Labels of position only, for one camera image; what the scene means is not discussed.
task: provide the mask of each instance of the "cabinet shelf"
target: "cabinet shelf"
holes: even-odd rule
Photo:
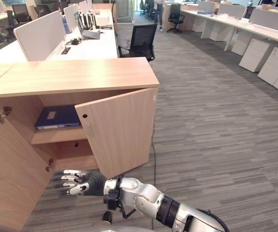
[[[54,170],[63,169],[98,169],[92,149],[87,140],[61,143],[55,160]]]
[[[64,141],[86,139],[82,127],[37,130],[31,144],[48,144]]]

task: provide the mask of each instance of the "doorway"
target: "doorway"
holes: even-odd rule
[[[135,1],[117,0],[117,21],[118,23],[135,23]]]

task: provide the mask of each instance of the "office desk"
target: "office desk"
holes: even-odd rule
[[[113,25],[111,10],[101,9],[100,14],[109,15],[110,24]],[[77,28],[70,34],[66,35],[65,42],[60,44],[60,47],[55,49],[48,60],[74,60],[74,59],[95,59],[95,58],[117,58],[116,43],[114,29],[101,30],[104,33],[100,35],[99,40],[85,40],[79,45],[70,45],[70,51],[61,55],[64,49],[64,44],[71,39],[80,37],[79,29]],[[27,58],[24,55],[18,41],[0,49],[0,63],[8,62],[26,62]]]
[[[194,21],[195,17],[201,17],[204,18],[206,20],[212,20],[215,22],[219,22],[228,26],[232,26],[235,29],[240,29],[240,30],[244,30],[244,31],[248,31],[250,33],[253,34],[257,34],[260,35],[262,37],[266,37],[275,41],[278,41],[278,30],[274,30],[274,29],[270,29],[270,28],[266,28],[266,27],[262,27],[259,25],[255,25],[255,24],[251,24],[248,22],[248,19],[243,18],[242,20],[236,20],[233,18],[223,18],[221,16],[217,16],[215,15],[214,17],[211,17],[210,15],[203,15],[203,14],[198,14],[196,11],[189,11],[189,10],[181,10],[183,13],[187,14],[190,16],[190,18],[188,18],[191,22]],[[187,30],[191,30],[192,29],[192,23],[188,23],[189,27],[187,28]],[[225,51],[227,51],[230,41],[232,39],[232,35],[234,33],[234,30],[231,31],[231,35],[229,36],[229,39],[227,40],[227,44],[225,47]]]
[[[18,41],[0,49],[0,63],[27,62]]]
[[[23,227],[53,170],[99,168],[110,178],[148,162],[159,82],[146,58],[1,67],[0,114],[12,107],[0,123],[0,226],[6,231]],[[76,105],[82,126],[35,130],[44,106],[63,104]]]
[[[109,16],[109,24],[112,29],[96,29],[94,31],[102,31],[99,40],[87,39],[83,40],[79,45],[67,45],[71,47],[67,54],[61,55],[64,50],[64,44],[56,50],[48,60],[74,60],[74,59],[95,59],[95,58],[118,58],[115,42],[115,34],[113,28],[113,20],[111,10],[101,9],[101,15]],[[76,28],[72,33],[66,35],[66,43],[74,38],[81,37],[79,29]]]

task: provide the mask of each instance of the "wooden cabinet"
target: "wooden cabinet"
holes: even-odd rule
[[[23,227],[53,171],[98,168],[111,178],[148,162],[158,85],[145,58],[17,63],[2,73],[0,114],[12,110],[0,123],[0,225]],[[44,107],[67,104],[81,126],[34,128]]]
[[[0,76],[13,65],[0,65]],[[0,123],[0,230],[23,227],[53,175],[52,170],[46,171],[46,166],[5,118]]]

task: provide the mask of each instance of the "computer monitor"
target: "computer monitor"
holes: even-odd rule
[[[83,27],[83,23],[82,23],[82,20],[81,20],[81,16],[79,15],[79,12],[76,12],[74,15],[75,15],[75,18],[76,18],[76,22],[78,24],[79,31],[82,35],[82,32],[84,31],[84,27]]]

